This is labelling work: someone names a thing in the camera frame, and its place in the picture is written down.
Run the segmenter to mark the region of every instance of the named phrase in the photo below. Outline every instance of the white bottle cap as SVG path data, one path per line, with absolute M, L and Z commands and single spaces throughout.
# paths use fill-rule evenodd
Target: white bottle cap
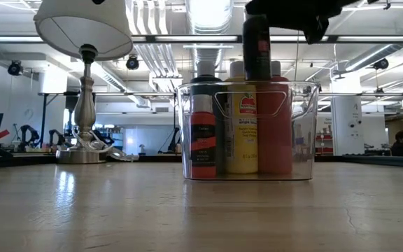
M 196 94 L 192 96 L 192 112 L 213 112 L 213 98 L 208 94 Z
M 202 60 L 197 63 L 197 73 L 198 76 L 202 75 L 210 75 L 214 76 L 215 74 L 215 65 L 214 62 L 208 60 Z
M 281 63 L 277 60 L 271 62 L 271 76 L 281 76 Z
M 235 61 L 231 62 L 229 66 L 229 77 L 243 77 L 245 76 L 245 66 L 243 65 L 243 61 Z

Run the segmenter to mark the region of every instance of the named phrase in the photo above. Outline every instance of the yellow paint bottle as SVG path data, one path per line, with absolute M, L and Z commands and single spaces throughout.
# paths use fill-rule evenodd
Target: yellow paint bottle
M 225 82 L 245 81 L 243 62 L 230 65 L 230 76 Z M 257 107 L 255 87 L 232 85 L 227 95 L 225 112 L 226 166 L 229 174 L 257 172 Z

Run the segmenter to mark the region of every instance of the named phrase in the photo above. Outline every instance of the table surface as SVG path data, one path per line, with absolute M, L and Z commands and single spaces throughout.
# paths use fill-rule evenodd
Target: table surface
M 403 251 L 403 168 L 185 181 L 181 163 L 0 169 L 0 251 Z

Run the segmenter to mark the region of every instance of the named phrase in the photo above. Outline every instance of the silver lamp base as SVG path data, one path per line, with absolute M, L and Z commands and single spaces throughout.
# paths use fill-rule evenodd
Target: silver lamp base
M 82 149 L 57 150 L 55 156 L 57 157 L 57 162 L 59 164 L 86 165 L 106 162 L 105 153 L 93 153 Z

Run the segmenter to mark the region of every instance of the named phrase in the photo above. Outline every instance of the white column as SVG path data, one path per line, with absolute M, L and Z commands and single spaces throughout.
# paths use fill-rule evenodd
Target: white column
M 344 78 L 334 77 L 330 86 L 332 92 L 362 92 L 356 73 L 347 73 Z M 361 97 L 332 98 L 332 129 L 334 155 L 365 153 Z

